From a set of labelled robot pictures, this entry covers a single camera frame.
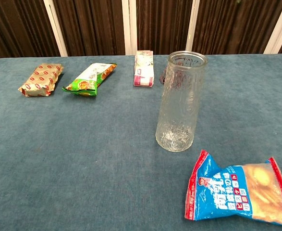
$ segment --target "green snack bag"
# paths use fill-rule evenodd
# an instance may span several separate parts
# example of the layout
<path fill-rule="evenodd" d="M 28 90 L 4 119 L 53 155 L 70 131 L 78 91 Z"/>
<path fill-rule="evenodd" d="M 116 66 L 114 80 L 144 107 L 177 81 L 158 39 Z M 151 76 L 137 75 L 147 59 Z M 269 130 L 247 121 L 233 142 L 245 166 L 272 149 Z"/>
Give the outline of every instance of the green snack bag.
<path fill-rule="evenodd" d="M 117 64 L 91 64 L 71 84 L 62 87 L 62 90 L 76 95 L 97 95 L 99 85 L 116 67 Z"/>

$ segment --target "red logo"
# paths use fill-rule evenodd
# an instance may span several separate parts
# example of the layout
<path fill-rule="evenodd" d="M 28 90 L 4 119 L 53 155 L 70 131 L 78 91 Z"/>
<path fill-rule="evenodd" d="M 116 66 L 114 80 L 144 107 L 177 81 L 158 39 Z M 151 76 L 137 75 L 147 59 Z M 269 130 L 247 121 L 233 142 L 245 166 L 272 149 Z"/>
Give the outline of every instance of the red logo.
<path fill-rule="evenodd" d="M 242 202 L 248 203 L 248 199 L 246 196 L 241 196 Z"/>
<path fill-rule="evenodd" d="M 236 203 L 236 208 L 237 208 L 238 210 L 243 210 L 242 203 Z"/>
<path fill-rule="evenodd" d="M 233 193 L 234 193 L 235 195 L 240 195 L 240 191 L 239 191 L 238 188 L 234 188 L 234 189 L 233 189 Z"/>
<path fill-rule="evenodd" d="M 232 174 L 231 175 L 232 180 L 238 180 L 237 175 L 236 174 Z"/>

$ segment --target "food packaging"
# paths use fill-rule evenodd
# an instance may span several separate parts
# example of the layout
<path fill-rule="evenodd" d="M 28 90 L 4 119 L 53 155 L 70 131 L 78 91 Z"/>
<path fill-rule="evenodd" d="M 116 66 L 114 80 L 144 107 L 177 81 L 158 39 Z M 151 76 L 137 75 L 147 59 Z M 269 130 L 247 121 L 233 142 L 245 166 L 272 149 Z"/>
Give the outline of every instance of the food packaging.
<path fill-rule="evenodd" d="M 71 84 L 62 87 L 62 90 L 76 95 L 95 96 L 99 85 L 116 67 L 117 64 L 91 64 Z"/>
<path fill-rule="evenodd" d="M 221 169 L 203 150 L 189 180 L 184 217 L 232 215 L 282 225 L 282 173 L 273 157 Z"/>
<path fill-rule="evenodd" d="M 137 51 L 135 55 L 134 86 L 152 87 L 153 84 L 153 51 Z"/>
<path fill-rule="evenodd" d="M 61 64 L 41 64 L 18 89 L 24 96 L 49 96 L 63 70 Z"/>

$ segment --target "textured glass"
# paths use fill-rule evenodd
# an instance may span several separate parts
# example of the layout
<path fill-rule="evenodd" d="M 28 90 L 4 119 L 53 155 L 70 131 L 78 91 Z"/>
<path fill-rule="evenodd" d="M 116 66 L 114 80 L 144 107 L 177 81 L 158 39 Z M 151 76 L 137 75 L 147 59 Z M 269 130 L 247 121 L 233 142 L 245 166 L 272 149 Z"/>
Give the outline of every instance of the textured glass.
<path fill-rule="evenodd" d="M 207 58 L 177 51 L 169 55 L 156 140 L 169 151 L 188 149 L 193 142 Z"/>

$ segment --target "table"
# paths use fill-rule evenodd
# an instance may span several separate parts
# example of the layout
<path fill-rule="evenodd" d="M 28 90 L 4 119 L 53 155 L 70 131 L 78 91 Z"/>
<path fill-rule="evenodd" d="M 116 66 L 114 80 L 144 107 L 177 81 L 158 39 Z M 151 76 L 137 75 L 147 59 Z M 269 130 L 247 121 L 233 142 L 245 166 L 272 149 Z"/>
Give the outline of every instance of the table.
<path fill-rule="evenodd" d="M 64 66 L 49 97 L 17 89 L 40 63 Z M 90 63 L 118 67 L 87 98 L 61 90 Z M 282 230 L 241 217 L 184 219 L 193 166 L 206 149 L 221 167 L 282 171 L 282 54 L 209 55 L 194 143 L 155 140 L 167 56 L 152 88 L 133 87 L 133 56 L 0 59 L 0 230 Z"/>

